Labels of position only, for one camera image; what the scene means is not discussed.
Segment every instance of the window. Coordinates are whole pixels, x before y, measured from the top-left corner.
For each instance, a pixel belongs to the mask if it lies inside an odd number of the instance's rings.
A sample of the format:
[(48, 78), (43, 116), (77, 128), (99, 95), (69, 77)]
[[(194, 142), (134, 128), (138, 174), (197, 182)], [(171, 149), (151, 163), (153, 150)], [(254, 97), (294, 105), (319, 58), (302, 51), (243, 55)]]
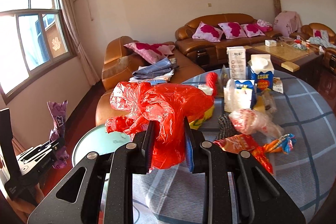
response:
[(0, 84), (5, 103), (72, 57), (58, 0), (0, 0)]

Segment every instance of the window sill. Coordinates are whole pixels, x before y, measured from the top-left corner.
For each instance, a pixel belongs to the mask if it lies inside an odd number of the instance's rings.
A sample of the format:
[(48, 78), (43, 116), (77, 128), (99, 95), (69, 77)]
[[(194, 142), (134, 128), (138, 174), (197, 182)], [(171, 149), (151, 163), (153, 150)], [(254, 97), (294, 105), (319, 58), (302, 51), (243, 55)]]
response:
[(8, 94), (5, 94), (4, 91), (2, 90), (1, 86), (0, 86), (0, 94), (1, 94), (1, 97), (4, 100), (5, 104), (8, 105), (8, 103), (11, 100), (13, 100), (15, 98), (15, 96), (17, 96), (21, 91), (23, 91), (26, 87), (28, 87), (30, 84), (35, 82), (37, 79), (39, 79), (40, 77), (47, 74), (48, 72), (50, 72), (54, 68), (56, 68), (59, 65), (71, 60), (72, 58), (74, 58), (76, 56), (77, 55), (71, 54), (70, 56), (68, 56), (64, 59), (61, 59), (61, 60), (51, 64), (50, 66), (48, 66), (44, 70), (39, 71), (37, 74), (35, 74), (32, 77), (30, 77), (29, 79), (23, 81), (20, 85), (15, 87), (15, 89), (13, 91), (9, 92)]

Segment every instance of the stack of clothes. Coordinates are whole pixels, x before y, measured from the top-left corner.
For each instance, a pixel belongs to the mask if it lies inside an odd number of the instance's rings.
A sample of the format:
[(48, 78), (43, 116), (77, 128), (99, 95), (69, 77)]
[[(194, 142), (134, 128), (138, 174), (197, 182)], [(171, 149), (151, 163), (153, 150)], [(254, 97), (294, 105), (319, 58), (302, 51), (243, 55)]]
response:
[(167, 83), (174, 75), (174, 70), (177, 69), (176, 58), (160, 60), (159, 62), (148, 67), (139, 67), (133, 72), (133, 77), (130, 82), (149, 82), (151, 85)]

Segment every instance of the throw pillow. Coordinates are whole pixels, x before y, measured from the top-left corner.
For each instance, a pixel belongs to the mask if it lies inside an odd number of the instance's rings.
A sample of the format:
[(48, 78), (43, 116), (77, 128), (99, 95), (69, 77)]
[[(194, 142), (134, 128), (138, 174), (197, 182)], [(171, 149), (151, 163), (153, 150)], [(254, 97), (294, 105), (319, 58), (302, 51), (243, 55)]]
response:
[(273, 30), (272, 24), (262, 19), (259, 19), (254, 25), (262, 32), (270, 32)]
[(220, 42), (222, 35), (223, 31), (213, 26), (204, 24), (201, 21), (195, 34), (193, 35), (193, 39), (204, 39), (210, 42)]
[(243, 24), (241, 25), (244, 32), (246, 32), (248, 37), (256, 37), (257, 35), (265, 35), (260, 31), (254, 24)]
[(218, 25), (224, 31), (226, 39), (247, 37), (243, 29), (240, 27), (239, 23), (237, 22), (219, 23)]
[(324, 41), (329, 41), (328, 32), (325, 30), (313, 30), (314, 37), (319, 37)]
[(173, 45), (153, 44), (134, 42), (124, 45), (139, 54), (144, 60), (150, 64), (155, 64), (164, 59), (165, 55), (173, 54), (172, 50), (175, 48)]

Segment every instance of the wooden coffee table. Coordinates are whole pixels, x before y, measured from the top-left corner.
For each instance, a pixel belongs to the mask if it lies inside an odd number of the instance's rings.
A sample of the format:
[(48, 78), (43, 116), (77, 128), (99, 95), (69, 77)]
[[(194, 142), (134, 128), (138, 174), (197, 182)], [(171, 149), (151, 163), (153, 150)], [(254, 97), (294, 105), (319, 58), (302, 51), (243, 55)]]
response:
[(302, 51), (291, 47), (291, 44), (277, 42), (276, 47), (267, 47), (265, 43), (245, 46), (246, 61), (251, 59), (252, 54), (270, 54), (275, 70), (289, 73), (314, 85), (320, 79), (323, 53), (314, 45), (307, 51)]

